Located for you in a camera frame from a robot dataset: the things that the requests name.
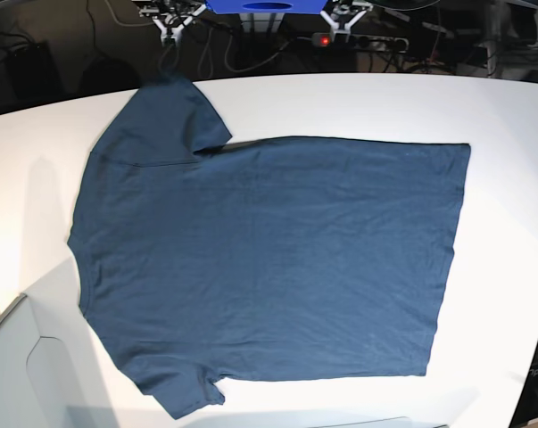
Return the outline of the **dark blue T-shirt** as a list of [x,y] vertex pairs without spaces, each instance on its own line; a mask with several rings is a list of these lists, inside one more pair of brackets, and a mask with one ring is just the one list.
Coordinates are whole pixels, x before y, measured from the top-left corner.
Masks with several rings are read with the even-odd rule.
[[114,365],[174,418],[224,378],[424,375],[469,145],[230,137],[174,78],[91,151],[68,245]]

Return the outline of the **blue box on stand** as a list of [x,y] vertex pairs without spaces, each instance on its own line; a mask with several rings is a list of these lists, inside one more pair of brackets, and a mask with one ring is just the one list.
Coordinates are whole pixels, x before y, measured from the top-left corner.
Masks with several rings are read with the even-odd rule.
[[208,0],[206,4],[217,14],[230,13],[297,13],[319,14],[327,0]]

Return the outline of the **grey plastic bin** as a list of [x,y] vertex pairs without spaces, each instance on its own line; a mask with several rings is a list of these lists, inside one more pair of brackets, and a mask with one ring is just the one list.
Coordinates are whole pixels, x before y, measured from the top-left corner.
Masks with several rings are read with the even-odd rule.
[[107,407],[87,402],[62,340],[41,333],[29,297],[0,316],[0,427],[116,427]]

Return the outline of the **black power strip red switch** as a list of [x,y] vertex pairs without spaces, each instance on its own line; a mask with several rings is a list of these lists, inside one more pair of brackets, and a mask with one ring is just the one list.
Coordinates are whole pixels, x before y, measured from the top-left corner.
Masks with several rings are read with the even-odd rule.
[[403,37],[379,35],[337,34],[332,37],[328,33],[314,33],[310,41],[317,48],[356,50],[371,53],[406,53],[409,41]]

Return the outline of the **aluminium stand post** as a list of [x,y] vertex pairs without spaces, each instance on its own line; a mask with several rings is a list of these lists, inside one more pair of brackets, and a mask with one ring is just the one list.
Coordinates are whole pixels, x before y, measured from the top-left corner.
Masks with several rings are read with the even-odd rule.
[[245,34],[276,34],[284,19],[283,13],[239,13]]

